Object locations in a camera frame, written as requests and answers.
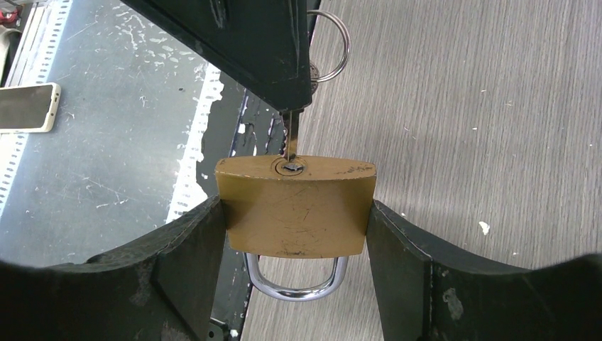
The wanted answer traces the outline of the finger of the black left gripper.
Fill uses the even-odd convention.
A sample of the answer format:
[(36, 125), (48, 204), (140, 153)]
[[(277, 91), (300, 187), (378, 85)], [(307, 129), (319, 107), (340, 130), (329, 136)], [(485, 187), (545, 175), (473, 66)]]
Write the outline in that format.
[(311, 104), (306, 1), (124, 3), (279, 112)]

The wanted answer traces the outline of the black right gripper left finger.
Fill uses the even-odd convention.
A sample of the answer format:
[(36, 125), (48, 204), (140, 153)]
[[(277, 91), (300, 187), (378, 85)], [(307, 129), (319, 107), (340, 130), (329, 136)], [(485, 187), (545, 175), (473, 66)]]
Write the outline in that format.
[(226, 235), (218, 197), (83, 264), (1, 263), (2, 340), (205, 340)]

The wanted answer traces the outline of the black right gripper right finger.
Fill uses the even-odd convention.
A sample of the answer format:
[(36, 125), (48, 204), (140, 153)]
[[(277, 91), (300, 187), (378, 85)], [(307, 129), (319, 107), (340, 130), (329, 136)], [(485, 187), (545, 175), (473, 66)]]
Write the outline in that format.
[(373, 203), (367, 247), (386, 340), (600, 340), (601, 255), (522, 269)]

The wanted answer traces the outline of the small silver key with ring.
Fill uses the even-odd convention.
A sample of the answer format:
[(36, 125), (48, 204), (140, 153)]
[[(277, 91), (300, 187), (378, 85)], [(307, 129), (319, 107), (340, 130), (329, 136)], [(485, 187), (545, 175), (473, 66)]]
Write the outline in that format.
[[(333, 80), (346, 67), (351, 54), (351, 36), (345, 23), (335, 14), (319, 9), (309, 10), (307, 13), (309, 15), (323, 16), (330, 20), (339, 30), (344, 47), (339, 64), (331, 72), (323, 76), (320, 76), (318, 73), (315, 72), (313, 74), (310, 74), (310, 89), (312, 90), (312, 93), (314, 93), (314, 89), (317, 88), (317, 85), (319, 83)], [(285, 162), (280, 167), (283, 169), (283, 172), (286, 175), (300, 173), (305, 168), (302, 165), (301, 161), (296, 161), (298, 130), (301, 113), (303, 113), (302, 109), (282, 113), (285, 128), (285, 142), (282, 157), (285, 159)]]

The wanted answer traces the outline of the brass padlock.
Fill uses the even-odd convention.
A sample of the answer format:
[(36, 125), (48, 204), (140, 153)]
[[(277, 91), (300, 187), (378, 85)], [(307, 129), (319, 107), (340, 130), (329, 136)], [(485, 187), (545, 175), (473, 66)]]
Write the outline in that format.
[[(230, 247), (243, 252), (261, 293), (282, 301), (314, 301), (344, 281), (350, 256), (363, 251), (376, 187), (374, 164), (344, 158), (239, 156), (218, 161), (215, 178)], [(261, 256), (332, 259), (329, 278), (286, 288), (260, 270)]]

